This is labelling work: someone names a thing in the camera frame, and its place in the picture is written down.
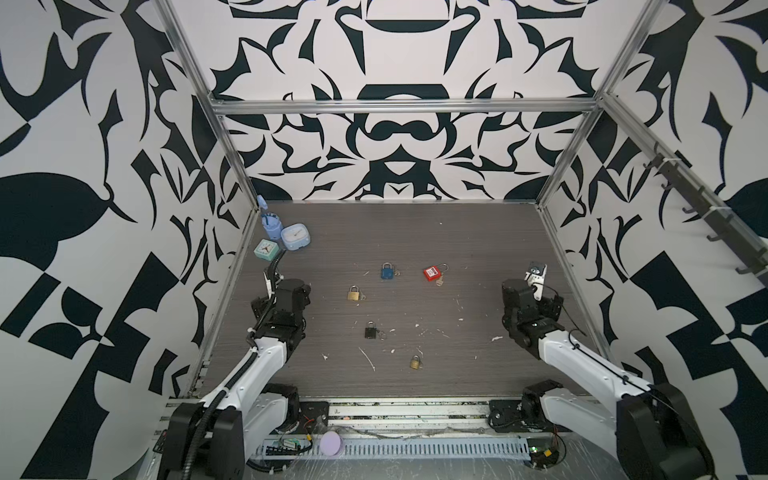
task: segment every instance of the damask wallpaper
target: damask wallpaper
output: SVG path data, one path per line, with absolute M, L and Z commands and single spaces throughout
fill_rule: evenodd
M 767 15 L 671 0 L 617 90 L 762 237 Z M 718 476 L 768 474 L 768 290 L 647 162 L 603 114 L 548 205 L 558 240 L 617 360 L 686 394 Z
M 222 100 L 591 97 L 644 0 L 174 0 Z M 534 200 L 574 113 L 231 116 L 272 199 Z
M 250 204 L 146 0 L 0 4 L 3 478 L 114 478 L 189 380 Z
M 618 97 L 768 238 L 768 5 L 671 0 Z
M 218 98 L 591 96 L 643 0 L 174 0 Z
M 579 112 L 231 115 L 256 191 L 280 200 L 535 200 Z

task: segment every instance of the blue padlock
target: blue padlock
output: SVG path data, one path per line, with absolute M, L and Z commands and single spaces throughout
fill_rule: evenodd
M 395 267 L 390 262 L 384 262 L 382 265 L 382 279 L 391 280 L 395 278 Z

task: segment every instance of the red padlock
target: red padlock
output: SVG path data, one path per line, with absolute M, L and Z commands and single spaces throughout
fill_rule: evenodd
M 427 281 L 431 282 L 433 280 L 437 280 L 442 276 L 442 272 L 438 268 L 441 265 L 445 265 L 445 270 L 448 269 L 448 265 L 445 263 L 440 263 L 440 265 L 431 266 L 429 268 L 424 269 L 424 276 L 427 277 Z

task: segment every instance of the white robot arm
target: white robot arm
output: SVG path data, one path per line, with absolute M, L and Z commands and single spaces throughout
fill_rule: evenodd
M 262 469 L 247 460 L 266 436 L 275 429 L 288 431 L 298 422 L 296 388 L 269 383 L 304 338 L 303 311 L 310 304 L 309 285 L 278 274 L 284 253 L 281 250 L 265 272 L 268 296 L 251 303 L 257 323 L 248 329 L 245 356 L 199 403 L 183 403 L 171 416 L 158 480 L 242 478 L 245 465 Z M 312 439 L 307 439 L 311 448 Z M 206 458 L 198 455 L 203 450 Z
M 614 456 L 630 480 L 694 480 L 713 472 L 712 455 L 683 393 L 615 366 L 573 337 L 578 328 L 565 331 L 558 323 L 563 298 L 541 295 L 542 265 L 532 263 L 525 280 L 502 284 L 502 324 L 519 346 L 571 377 L 600 404 L 546 380 L 525 390 L 519 412 L 489 419 L 491 427 L 504 431 L 499 427 L 516 422 L 507 418 L 514 414 L 534 424 L 562 425 Z

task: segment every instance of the wooden floor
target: wooden floor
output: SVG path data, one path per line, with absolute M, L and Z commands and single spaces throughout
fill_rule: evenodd
M 502 326 L 501 283 L 521 278 L 532 260 L 549 265 L 547 284 L 585 324 L 532 205 L 273 203 L 271 209 L 284 226 L 304 223 L 312 238 L 280 264 L 286 278 L 311 283 L 312 303 L 306 338 L 274 382 L 295 385 L 305 397 L 515 395 L 547 378 L 583 392 L 520 349 Z M 267 262 L 252 253 L 263 236 L 258 226 L 204 392 L 247 350 L 246 329 L 255 323 L 249 303 L 266 294 Z M 381 280 L 383 262 L 394 263 L 401 275 Z M 449 265 L 440 287 L 422 274 L 438 263 Z M 365 300 L 346 299 L 352 285 Z M 387 338 L 365 339 L 369 321 Z M 565 315 L 561 322 L 572 327 Z M 409 368 L 414 355 L 422 357 L 418 371 Z

